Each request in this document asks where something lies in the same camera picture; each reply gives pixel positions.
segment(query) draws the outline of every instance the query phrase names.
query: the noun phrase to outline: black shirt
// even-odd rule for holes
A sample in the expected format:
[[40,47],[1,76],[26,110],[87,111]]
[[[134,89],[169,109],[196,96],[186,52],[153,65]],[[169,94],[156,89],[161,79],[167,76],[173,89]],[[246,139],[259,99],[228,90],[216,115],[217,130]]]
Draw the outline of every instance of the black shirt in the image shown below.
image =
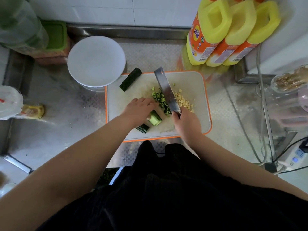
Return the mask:
[[165,152],[159,158],[143,142],[113,185],[75,200],[38,230],[307,229],[307,201],[224,177],[180,144]]

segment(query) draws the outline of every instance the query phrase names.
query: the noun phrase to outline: logo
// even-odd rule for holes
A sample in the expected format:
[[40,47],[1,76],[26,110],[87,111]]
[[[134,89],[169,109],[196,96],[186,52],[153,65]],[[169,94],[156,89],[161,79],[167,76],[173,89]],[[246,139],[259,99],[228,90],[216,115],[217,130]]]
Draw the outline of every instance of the logo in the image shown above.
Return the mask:
[[193,39],[196,41],[198,40],[200,36],[200,28],[199,28],[199,25],[195,26],[195,29],[193,31]]

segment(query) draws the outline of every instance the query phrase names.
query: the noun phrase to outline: knife blade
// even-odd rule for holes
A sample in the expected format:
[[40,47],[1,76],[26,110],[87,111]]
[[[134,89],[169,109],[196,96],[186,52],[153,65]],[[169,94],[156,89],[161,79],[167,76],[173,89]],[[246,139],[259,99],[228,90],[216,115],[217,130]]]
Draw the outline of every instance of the knife blade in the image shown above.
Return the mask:
[[175,96],[172,92],[171,86],[168,82],[168,79],[165,75],[165,72],[163,70],[163,67],[160,67],[159,69],[154,71],[154,74],[156,76],[156,79],[159,83],[159,86],[161,88],[161,92],[163,93],[165,97],[165,101],[168,104],[171,111],[174,111],[177,113],[179,118],[181,117],[181,110],[180,107],[175,99]]

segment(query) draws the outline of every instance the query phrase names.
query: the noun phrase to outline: cutting board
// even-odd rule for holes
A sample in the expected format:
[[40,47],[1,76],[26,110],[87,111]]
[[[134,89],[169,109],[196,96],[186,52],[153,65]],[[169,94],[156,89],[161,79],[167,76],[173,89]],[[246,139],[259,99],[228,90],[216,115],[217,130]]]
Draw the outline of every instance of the cutting board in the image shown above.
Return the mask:
[[[181,89],[182,96],[186,100],[189,100],[191,104],[194,104],[193,109],[201,122],[202,133],[209,133],[212,128],[212,120],[205,81],[202,75],[197,71],[165,72],[165,74],[173,92],[179,92],[179,89]],[[106,86],[106,123],[120,115],[132,99],[152,97],[152,87],[155,87],[155,91],[159,90],[155,74],[143,73],[123,92],[119,86],[127,76],[128,74],[123,74],[115,82]],[[137,129],[133,129],[127,135],[124,142],[179,137],[178,132],[175,130],[172,117],[170,116],[168,118],[160,107],[155,110],[163,121],[158,126],[153,126],[146,120],[144,124],[150,127],[147,133],[144,134]]]

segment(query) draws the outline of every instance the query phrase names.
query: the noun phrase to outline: metal counter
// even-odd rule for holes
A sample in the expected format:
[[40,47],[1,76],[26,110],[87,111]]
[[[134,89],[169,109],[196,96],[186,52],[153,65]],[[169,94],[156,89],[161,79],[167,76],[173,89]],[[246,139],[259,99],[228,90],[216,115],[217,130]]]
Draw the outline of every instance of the metal counter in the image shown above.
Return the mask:
[[[128,73],[136,67],[143,72],[153,72],[160,66],[165,71],[177,70],[177,60],[185,44],[184,40],[115,40],[125,52]],[[44,104],[46,113],[40,120],[13,120],[8,153],[32,169],[105,124],[105,93],[83,88],[70,76],[66,65],[41,67],[35,63],[23,87],[28,88],[24,95]],[[207,91],[213,122],[207,136],[250,162],[258,162],[256,154],[262,160],[264,148],[260,136],[266,136],[267,132],[265,128],[260,133],[263,118],[256,84],[237,84],[233,71],[229,71],[215,77],[207,85]],[[277,136],[283,135],[280,128],[276,132]],[[157,152],[163,152],[168,143],[186,145],[180,138],[151,142]],[[122,143],[108,167],[132,165],[140,144]],[[20,174],[12,178],[17,183],[23,179]]]

